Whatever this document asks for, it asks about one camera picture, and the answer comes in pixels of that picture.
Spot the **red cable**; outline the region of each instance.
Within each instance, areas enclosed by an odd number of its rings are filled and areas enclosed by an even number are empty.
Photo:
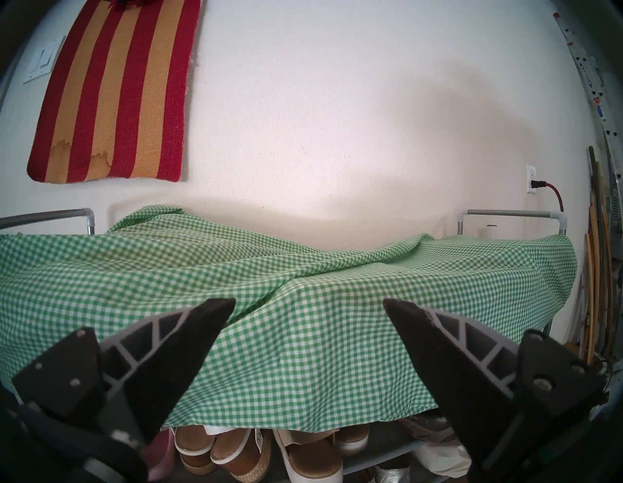
[[[549,188],[554,190],[554,193],[556,193],[556,196],[558,197],[558,204],[560,205],[560,211],[564,212],[563,199],[560,197],[560,193],[558,192],[556,187],[553,184],[549,184],[549,183],[545,183],[545,186],[548,186]]]

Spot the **textured wall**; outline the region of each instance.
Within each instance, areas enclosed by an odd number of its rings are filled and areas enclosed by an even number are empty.
[[[530,163],[562,193],[583,254],[594,126],[549,2],[204,2],[184,181],[39,184],[26,163],[48,77],[21,80],[34,47],[66,33],[80,3],[62,0],[42,21],[7,93],[0,216],[90,206],[101,233],[165,203],[320,248],[370,249],[453,234],[463,208],[557,209],[553,193],[525,193]],[[492,222],[479,218],[467,234]],[[554,221],[498,225],[500,237],[557,232]]]

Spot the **green gingham cloth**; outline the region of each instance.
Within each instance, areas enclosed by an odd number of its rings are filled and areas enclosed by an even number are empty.
[[[575,273],[562,235],[421,234],[328,252],[147,206],[105,235],[0,236],[0,377],[12,388],[14,374],[79,327],[103,340],[147,315],[234,297],[167,424],[324,431],[390,421],[435,403],[383,298],[476,318],[518,342],[563,306]]]

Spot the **light switch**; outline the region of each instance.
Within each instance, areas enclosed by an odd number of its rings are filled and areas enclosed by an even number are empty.
[[[65,36],[62,36],[35,49],[26,69],[24,84],[52,72],[54,62],[56,61],[56,57],[59,54],[60,47],[63,45],[64,40]]]

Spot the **striped rug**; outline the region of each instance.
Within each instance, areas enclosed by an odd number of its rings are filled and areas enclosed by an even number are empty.
[[[188,64],[201,0],[87,0],[56,61],[28,175],[179,181]]]

